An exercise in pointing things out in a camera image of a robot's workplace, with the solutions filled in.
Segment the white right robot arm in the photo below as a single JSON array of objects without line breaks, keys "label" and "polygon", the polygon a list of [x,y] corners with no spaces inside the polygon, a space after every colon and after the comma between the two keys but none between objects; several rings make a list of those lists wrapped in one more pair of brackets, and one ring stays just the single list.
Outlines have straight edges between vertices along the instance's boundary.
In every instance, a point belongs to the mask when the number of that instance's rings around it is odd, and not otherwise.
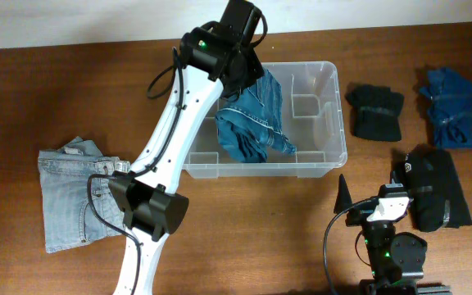
[{"label": "white right robot arm", "polygon": [[428,244],[408,232],[398,233],[395,224],[406,216],[411,197],[399,183],[384,184],[377,195],[353,202],[343,175],[338,179],[334,218],[329,222],[324,241],[332,225],[345,216],[347,227],[361,228],[358,238],[364,239],[372,279],[359,283],[360,294],[451,294],[442,284],[420,285]]}]

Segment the dark blue jeans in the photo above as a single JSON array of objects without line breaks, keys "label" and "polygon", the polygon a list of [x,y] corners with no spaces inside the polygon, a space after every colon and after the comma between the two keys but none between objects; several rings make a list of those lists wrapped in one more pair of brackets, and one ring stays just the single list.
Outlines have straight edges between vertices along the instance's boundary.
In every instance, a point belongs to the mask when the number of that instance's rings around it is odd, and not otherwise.
[{"label": "dark blue jeans", "polygon": [[294,154],[297,148],[282,128],[282,87],[268,71],[215,114],[219,145],[235,161],[264,163],[268,149]]}]

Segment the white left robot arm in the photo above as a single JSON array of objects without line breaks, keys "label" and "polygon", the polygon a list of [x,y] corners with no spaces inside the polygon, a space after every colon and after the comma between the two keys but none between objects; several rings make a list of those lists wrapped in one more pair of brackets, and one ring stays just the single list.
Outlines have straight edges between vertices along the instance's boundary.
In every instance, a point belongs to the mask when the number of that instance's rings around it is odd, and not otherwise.
[{"label": "white left robot arm", "polygon": [[265,24],[251,2],[230,1],[220,20],[186,33],[174,49],[174,81],[151,138],[128,172],[107,177],[126,237],[117,294],[152,293],[162,248],[188,209],[176,192],[185,158],[213,104],[263,76],[253,35]]}]

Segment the small black garment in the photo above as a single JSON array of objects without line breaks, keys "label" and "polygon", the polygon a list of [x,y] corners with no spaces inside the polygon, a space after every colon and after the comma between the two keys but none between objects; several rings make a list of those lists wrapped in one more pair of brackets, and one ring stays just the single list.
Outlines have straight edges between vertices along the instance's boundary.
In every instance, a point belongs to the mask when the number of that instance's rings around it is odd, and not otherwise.
[{"label": "small black garment", "polygon": [[346,95],[356,111],[353,134],[358,138],[380,142],[402,140],[398,117],[404,103],[401,93],[386,86],[362,84]]}]

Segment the blue garment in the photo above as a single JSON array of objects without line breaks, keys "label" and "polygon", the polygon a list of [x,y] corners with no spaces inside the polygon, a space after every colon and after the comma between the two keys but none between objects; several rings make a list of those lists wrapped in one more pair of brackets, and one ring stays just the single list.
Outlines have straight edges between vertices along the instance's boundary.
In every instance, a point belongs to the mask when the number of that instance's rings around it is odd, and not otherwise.
[{"label": "blue garment", "polygon": [[443,67],[427,72],[428,84],[420,88],[431,105],[433,145],[443,149],[472,148],[472,83]]}]

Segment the light blue jeans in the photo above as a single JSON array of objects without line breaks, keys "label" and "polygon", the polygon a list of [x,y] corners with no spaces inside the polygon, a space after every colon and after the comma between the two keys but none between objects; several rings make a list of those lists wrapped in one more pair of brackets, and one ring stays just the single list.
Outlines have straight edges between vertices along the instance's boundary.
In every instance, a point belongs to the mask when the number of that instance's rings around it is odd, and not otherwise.
[{"label": "light blue jeans", "polygon": [[128,161],[107,157],[94,141],[76,137],[58,149],[41,150],[38,168],[46,252],[81,247],[118,235],[93,214],[87,181],[93,174],[127,172]]}]

